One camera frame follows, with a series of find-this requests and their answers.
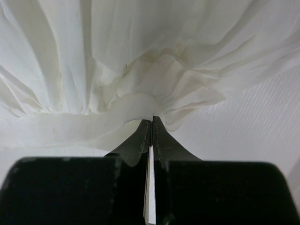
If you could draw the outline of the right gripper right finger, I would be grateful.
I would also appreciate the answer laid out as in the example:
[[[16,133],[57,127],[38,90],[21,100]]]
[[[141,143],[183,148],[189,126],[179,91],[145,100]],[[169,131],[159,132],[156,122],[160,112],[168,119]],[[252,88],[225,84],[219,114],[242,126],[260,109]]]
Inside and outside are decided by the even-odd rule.
[[[286,179],[266,162],[204,161],[152,122],[158,225],[297,225]]]

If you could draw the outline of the white pleated skirt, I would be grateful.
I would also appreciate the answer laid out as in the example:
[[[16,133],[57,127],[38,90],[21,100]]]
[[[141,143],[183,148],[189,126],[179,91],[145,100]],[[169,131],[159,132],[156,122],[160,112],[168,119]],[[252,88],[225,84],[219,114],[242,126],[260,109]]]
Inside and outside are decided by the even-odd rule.
[[[0,147],[110,153],[150,121],[147,225],[153,118],[169,133],[299,61],[297,0],[3,0]]]

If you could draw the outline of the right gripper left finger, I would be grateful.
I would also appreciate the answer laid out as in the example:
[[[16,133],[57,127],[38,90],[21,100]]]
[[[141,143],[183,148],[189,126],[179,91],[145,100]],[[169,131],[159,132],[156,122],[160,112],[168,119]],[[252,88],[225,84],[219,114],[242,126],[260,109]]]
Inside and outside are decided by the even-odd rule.
[[[151,122],[104,157],[24,157],[0,190],[3,225],[143,225]]]

